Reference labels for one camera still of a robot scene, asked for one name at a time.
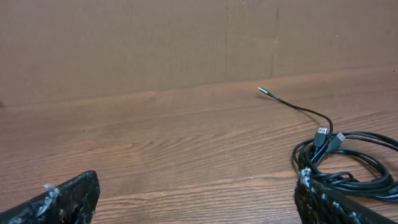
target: usb connector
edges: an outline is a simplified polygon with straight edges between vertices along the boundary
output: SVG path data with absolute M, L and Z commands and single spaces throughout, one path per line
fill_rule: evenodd
M 313 145 L 315 147 L 321 147 L 323 145 L 323 143 L 325 143 L 327 131 L 328 131 L 327 128 L 319 128 L 318 129 L 318 132 L 315 133 L 315 136 L 313 138 Z
M 336 151 L 340 146 L 341 143 L 343 143 L 344 139 L 346 139 L 346 136 L 344 136 L 343 133 L 338 133 L 329 143 L 328 149 L 326 150 L 326 153 L 331 153 Z

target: usb cable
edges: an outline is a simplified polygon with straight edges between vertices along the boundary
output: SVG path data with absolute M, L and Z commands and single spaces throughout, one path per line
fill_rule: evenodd
M 329 131 L 327 128 L 319 128 L 314 138 L 301 142 L 294 147 L 292 157 L 300 170 L 307 167 L 310 168 L 314 179 L 340 192 L 398 203 L 398 182 L 394 182 L 387 167 L 372 156 L 341 146 L 345 139 L 355 139 L 385 146 L 398 152 L 398 141 L 378 133 L 365 131 L 334 133 L 333 122 L 327 116 L 310 109 L 292 105 L 264 88 L 259 87 L 259 90 L 293 109 L 315 114 L 328 121 Z M 369 182 L 360 182 L 347 171 L 334 174 L 322 173 L 317 167 L 329 154 L 357 157 L 373 167 L 380 173 L 381 177 Z

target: black object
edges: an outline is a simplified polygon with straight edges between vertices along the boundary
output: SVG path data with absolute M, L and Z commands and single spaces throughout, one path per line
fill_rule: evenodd
M 398 141 L 381 134 L 364 131 L 334 133 L 333 122 L 327 116 L 313 110 L 292 105 L 263 88 L 259 88 L 259 90 L 289 107 L 313 113 L 328 121 L 329 132 L 327 135 L 325 135 L 327 129 L 320 128 L 314 138 L 301 142 L 294 148 L 292 157 L 300 170 L 309 167 L 313 179 L 320 183 L 328 184 L 330 188 L 345 194 L 371 197 L 387 202 L 398 202 L 398 182 L 394 182 L 394 179 L 383 163 L 365 153 L 341 147 L 341 143 L 345 139 L 355 139 L 378 144 L 398 151 Z M 368 182 L 360 182 L 355 179 L 350 172 L 337 172 L 334 174 L 322 173 L 317 167 L 329 154 L 344 154 L 357 157 L 373 167 L 381 177 Z
M 396 224 L 314 180 L 309 168 L 300 173 L 294 199 L 304 224 Z
M 86 171 L 56 188 L 47 185 L 47 190 L 0 213 L 0 224 L 91 223 L 100 196 L 95 171 Z

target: coiled cable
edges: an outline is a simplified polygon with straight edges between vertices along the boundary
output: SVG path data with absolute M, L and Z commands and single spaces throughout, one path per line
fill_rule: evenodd
M 314 138 L 303 141 L 294 147 L 292 157 L 300 170 L 306 167 L 310 168 L 312 178 L 346 194 L 371 197 L 387 202 L 398 202 L 398 182 L 394 182 L 394 179 L 383 163 L 365 153 L 341 147 L 341 143 L 345 139 L 355 139 L 385 146 L 398 152 L 398 141 L 381 134 L 365 131 L 334 133 L 333 122 L 327 116 L 310 109 L 292 105 L 276 97 L 264 88 L 259 87 L 259 90 L 293 109 L 315 114 L 328 121 L 328 132 L 327 128 L 320 128 Z M 378 171 L 381 177 L 369 182 L 360 182 L 347 171 L 334 174 L 323 173 L 317 167 L 328 154 L 343 154 L 357 157 Z

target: wooden floor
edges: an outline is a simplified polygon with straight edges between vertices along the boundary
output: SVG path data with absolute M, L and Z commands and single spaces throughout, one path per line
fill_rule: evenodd
M 300 223 L 291 152 L 327 123 L 257 87 L 325 113 L 336 131 L 398 138 L 397 75 L 357 70 L 1 108 L 0 210 L 92 169 L 101 186 L 93 223 Z M 398 179 L 398 153 L 345 144 Z M 344 156 L 321 170 L 372 179 Z M 397 205 L 358 200 L 398 221 Z

